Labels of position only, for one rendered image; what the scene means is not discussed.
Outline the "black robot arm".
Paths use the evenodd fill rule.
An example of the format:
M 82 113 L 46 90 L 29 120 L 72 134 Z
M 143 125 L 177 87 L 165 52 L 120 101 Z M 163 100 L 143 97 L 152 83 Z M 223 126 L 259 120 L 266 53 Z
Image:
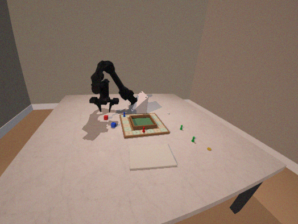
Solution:
M 102 92 L 109 91 L 109 80 L 106 78 L 104 79 L 103 71 L 110 74 L 117 87 L 119 87 L 119 95 L 122 99 L 129 100 L 131 102 L 131 105 L 138 101 L 137 98 L 133 96 L 133 91 L 129 90 L 123 85 L 115 72 L 114 64 L 110 61 L 100 61 L 97 65 L 96 71 L 90 77 L 92 80 L 92 92 L 94 94 L 100 94 Z M 110 102 L 110 97 L 108 96 L 108 94 L 100 94 L 100 105 L 107 105 L 108 102 Z

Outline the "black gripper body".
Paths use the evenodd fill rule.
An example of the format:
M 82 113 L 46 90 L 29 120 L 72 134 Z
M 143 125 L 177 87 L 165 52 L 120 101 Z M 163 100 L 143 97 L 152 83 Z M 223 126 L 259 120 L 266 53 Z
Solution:
M 102 95 L 108 94 L 108 96 L 109 96 L 109 91 L 102 92 L 102 93 L 100 93 L 100 94 L 102 94 Z M 89 100 L 89 102 L 90 102 L 90 103 L 99 103 L 99 98 L 97 98 L 97 97 L 92 97 L 92 98 Z M 116 105 L 117 105 L 118 102 L 119 102 L 119 99 L 118 99 L 118 98 L 110 99 L 110 103 L 111 103 L 111 104 L 116 104 Z

